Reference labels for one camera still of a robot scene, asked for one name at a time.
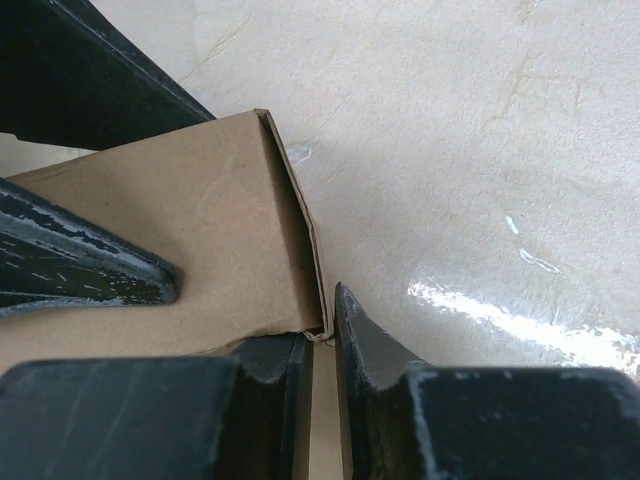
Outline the brown cardboard box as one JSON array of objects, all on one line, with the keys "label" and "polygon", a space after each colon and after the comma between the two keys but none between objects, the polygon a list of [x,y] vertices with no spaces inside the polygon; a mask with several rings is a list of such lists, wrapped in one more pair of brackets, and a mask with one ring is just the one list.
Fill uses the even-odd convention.
[{"label": "brown cardboard box", "polygon": [[176,271],[168,305],[1,316],[1,378],[37,360],[224,355],[250,338],[312,343],[331,330],[331,287],[288,151],[254,110],[6,179],[151,252]]}]

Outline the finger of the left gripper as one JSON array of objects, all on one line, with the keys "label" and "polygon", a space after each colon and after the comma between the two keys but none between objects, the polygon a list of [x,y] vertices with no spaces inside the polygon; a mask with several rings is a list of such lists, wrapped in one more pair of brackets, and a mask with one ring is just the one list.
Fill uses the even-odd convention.
[{"label": "finger of the left gripper", "polygon": [[106,150],[213,118],[91,2],[2,2],[2,132]]},{"label": "finger of the left gripper", "polygon": [[174,267],[157,255],[1,181],[1,316],[42,309],[168,305]]}]

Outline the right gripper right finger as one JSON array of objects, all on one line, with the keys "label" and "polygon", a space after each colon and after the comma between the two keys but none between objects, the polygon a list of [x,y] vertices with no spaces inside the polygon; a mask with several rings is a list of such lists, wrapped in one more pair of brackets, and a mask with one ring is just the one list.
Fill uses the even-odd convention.
[{"label": "right gripper right finger", "polygon": [[603,368],[437,367],[335,289],[348,479],[635,479],[639,388]]}]

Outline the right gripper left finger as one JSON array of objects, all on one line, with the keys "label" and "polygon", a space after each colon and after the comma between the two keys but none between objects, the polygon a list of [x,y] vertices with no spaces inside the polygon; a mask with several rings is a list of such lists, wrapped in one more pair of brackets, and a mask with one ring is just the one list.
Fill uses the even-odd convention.
[{"label": "right gripper left finger", "polygon": [[306,341],[224,355],[37,360],[1,378],[5,479],[300,479]]}]

